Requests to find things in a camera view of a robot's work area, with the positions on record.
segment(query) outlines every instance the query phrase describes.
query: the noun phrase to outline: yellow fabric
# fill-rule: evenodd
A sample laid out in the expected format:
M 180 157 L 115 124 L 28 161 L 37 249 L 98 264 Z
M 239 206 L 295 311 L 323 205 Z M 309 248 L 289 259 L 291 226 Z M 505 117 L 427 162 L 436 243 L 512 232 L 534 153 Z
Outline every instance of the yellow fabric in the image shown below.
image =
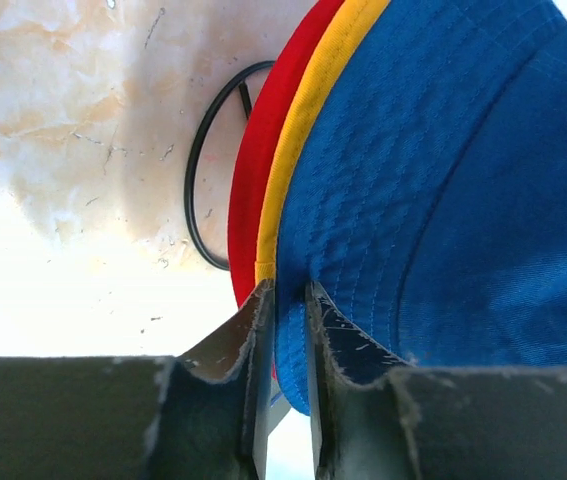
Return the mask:
M 294 168 L 330 90 L 390 0 L 345 0 L 307 64 L 285 117 L 267 180 L 256 245 L 258 284 L 276 273 L 276 241 Z

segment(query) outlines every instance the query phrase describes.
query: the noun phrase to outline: marble surface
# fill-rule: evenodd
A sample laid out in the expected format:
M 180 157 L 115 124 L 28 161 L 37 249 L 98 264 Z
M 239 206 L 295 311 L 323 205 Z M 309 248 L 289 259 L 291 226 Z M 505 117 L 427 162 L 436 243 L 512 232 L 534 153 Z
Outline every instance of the marble surface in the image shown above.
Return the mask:
M 180 353 L 236 310 L 188 239 L 185 160 L 220 88 L 311 4 L 0 0 L 1 355 Z M 244 126 L 237 94 L 197 178 L 222 255 Z

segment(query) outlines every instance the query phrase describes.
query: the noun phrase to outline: blue fabric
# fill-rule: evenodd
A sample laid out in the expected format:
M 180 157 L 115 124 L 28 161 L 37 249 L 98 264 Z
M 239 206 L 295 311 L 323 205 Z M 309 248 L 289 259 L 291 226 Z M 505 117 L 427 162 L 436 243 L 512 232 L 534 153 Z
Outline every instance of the blue fabric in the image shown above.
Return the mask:
M 294 172 L 279 383 L 308 413 L 303 289 L 417 365 L 567 364 L 567 22 L 549 0 L 393 0 Z

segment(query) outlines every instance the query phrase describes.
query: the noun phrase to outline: black rubber o-ring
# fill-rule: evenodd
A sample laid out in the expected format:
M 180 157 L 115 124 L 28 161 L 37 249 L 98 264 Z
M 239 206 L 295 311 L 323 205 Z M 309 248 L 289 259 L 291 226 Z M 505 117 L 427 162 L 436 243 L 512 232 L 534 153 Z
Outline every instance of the black rubber o-ring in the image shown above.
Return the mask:
M 196 223 L 196 214 L 194 212 L 194 181 L 196 180 L 196 169 L 199 164 L 199 157 L 201 155 L 201 150 L 203 149 L 203 143 L 205 142 L 205 137 L 207 136 L 207 132 L 210 130 L 212 126 L 212 122 L 216 117 L 217 113 L 225 103 L 225 100 L 230 96 L 230 94 L 241 85 L 245 85 L 245 80 L 252 74 L 260 71 L 265 70 L 267 68 L 272 68 L 274 65 L 274 61 L 265 61 L 255 63 L 254 65 L 250 65 L 249 67 L 241 70 L 238 74 L 232 78 L 219 92 L 216 98 L 210 104 L 210 107 L 205 112 L 203 116 L 203 120 L 201 120 L 201 124 L 199 125 L 198 130 L 196 131 L 196 135 L 194 136 L 194 141 L 192 142 L 192 148 L 190 149 L 190 155 L 187 159 L 187 166 L 185 168 L 185 184 L 183 188 L 183 205 L 185 207 L 185 223 L 187 224 L 188 232 L 190 233 L 190 237 L 194 242 L 194 246 L 196 250 L 201 254 L 201 256 L 210 264 L 219 268 L 221 270 L 229 270 L 229 263 L 227 259 L 220 258 L 219 256 L 212 253 L 203 239 L 201 238 L 201 234 L 198 229 L 198 225 Z M 243 108 L 245 110 L 246 116 L 249 116 L 251 111 L 251 104 L 247 102 L 246 104 L 246 97 L 245 94 L 247 92 L 246 88 L 241 90 L 241 99 L 243 101 Z

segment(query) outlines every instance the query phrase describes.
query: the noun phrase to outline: red fabric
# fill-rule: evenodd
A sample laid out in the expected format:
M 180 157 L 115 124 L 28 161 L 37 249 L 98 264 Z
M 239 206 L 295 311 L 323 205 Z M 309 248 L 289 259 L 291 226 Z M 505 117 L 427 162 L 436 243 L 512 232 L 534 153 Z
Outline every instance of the red fabric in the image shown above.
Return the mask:
M 254 105 L 234 167 L 228 258 L 239 306 L 254 289 L 256 239 L 274 151 L 305 68 L 343 0 L 319 0 L 277 59 Z

